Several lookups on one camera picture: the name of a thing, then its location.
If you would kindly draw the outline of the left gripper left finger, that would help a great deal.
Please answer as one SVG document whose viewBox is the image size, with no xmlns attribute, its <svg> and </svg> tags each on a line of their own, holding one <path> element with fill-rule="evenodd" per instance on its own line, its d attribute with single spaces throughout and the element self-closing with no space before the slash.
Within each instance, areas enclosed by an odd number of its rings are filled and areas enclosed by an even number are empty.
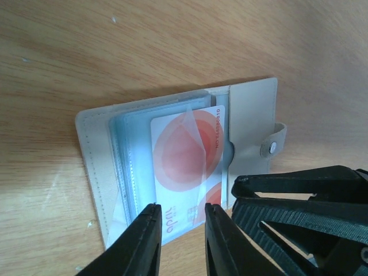
<svg viewBox="0 0 368 276">
<path fill-rule="evenodd" d="M 158 275 L 162 208 L 148 204 L 122 235 L 78 275 Z"/>
</svg>

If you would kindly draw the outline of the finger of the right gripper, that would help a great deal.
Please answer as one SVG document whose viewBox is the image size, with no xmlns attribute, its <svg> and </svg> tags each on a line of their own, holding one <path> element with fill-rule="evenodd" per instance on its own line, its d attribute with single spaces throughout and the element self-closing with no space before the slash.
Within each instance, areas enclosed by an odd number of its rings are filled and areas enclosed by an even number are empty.
<svg viewBox="0 0 368 276">
<path fill-rule="evenodd" d="M 239 198 L 232 219 L 286 275 L 367 275 L 367 204 Z"/>
<path fill-rule="evenodd" d="M 241 175 L 232 195 L 256 197 L 256 193 L 315 194 L 327 201 L 366 201 L 367 171 L 329 166 L 280 174 Z"/>
</svg>

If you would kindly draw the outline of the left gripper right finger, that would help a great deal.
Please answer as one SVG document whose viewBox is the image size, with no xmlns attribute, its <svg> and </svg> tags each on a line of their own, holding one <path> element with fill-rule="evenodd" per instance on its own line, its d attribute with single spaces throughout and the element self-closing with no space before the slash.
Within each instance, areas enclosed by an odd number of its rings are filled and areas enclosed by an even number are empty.
<svg viewBox="0 0 368 276">
<path fill-rule="evenodd" d="M 270 237 L 271 231 L 261 230 L 259 223 L 273 213 L 265 202 L 237 202 L 235 221 L 218 204 L 205 204 L 205 244 L 207 275 L 284 275 L 284 272 L 260 253 L 242 233 L 251 239 L 270 259 L 285 267 L 281 251 Z"/>
</svg>

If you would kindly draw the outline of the white card holder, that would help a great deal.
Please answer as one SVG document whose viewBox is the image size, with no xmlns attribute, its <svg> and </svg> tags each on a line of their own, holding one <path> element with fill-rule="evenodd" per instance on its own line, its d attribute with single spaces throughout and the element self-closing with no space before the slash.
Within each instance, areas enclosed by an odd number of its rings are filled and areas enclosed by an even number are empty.
<svg viewBox="0 0 368 276">
<path fill-rule="evenodd" d="M 75 126 L 105 247 L 147 204 L 156 203 L 151 121 L 217 105 L 225 107 L 222 203 L 244 174 L 265 174 L 283 150 L 287 128 L 275 119 L 278 81 L 266 78 L 79 112 Z"/>
</svg>

